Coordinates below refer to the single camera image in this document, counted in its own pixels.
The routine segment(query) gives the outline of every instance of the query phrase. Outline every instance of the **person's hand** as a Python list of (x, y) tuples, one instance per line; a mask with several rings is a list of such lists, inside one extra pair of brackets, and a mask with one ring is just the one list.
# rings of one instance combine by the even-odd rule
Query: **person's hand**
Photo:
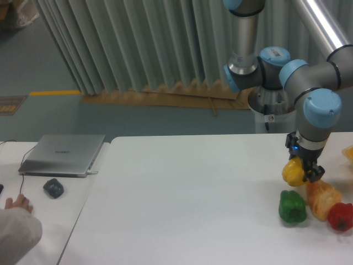
[(20, 207), (27, 210), (30, 214), (32, 213), (33, 206), (29, 205), (29, 199), (27, 199), (23, 194), (17, 196), (15, 202), (12, 201), (12, 198), (7, 198), (5, 203), (5, 209), (11, 209), (14, 207)]

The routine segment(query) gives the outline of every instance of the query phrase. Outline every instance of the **silver laptop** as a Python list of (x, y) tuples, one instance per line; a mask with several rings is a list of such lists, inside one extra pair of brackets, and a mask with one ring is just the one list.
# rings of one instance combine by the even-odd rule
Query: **silver laptop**
[(48, 177), (85, 177), (105, 135), (43, 135), (18, 170)]

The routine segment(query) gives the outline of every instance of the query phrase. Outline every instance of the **yellow floor marking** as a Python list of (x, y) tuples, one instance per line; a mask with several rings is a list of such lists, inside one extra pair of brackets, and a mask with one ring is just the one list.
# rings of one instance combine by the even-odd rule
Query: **yellow floor marking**
[(41, 91), (31, 92), (30, 96), (52, 96), (52, 95), (69, 95), (69, 94), (81, 94), (78, 90), (64, 90), (64, 91)]

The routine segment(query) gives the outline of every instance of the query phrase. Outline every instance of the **green bell pepper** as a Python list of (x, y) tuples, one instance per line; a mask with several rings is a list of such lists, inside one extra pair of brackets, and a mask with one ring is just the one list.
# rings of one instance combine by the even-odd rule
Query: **green bell pepper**
[(305, 202), (294, 190), (281, 192), (278, 212), (284, 222), (303, 222), (307, 218)]

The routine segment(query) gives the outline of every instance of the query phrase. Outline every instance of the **black computer mouse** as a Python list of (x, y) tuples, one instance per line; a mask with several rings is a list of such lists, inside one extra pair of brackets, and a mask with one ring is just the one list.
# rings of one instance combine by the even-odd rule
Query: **black computer mouse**
[(63, 185), (56, 178), (52, 178), (51, 180), (47, 181), (43, 188), (54, 199), (60, 197), (64, 192)]

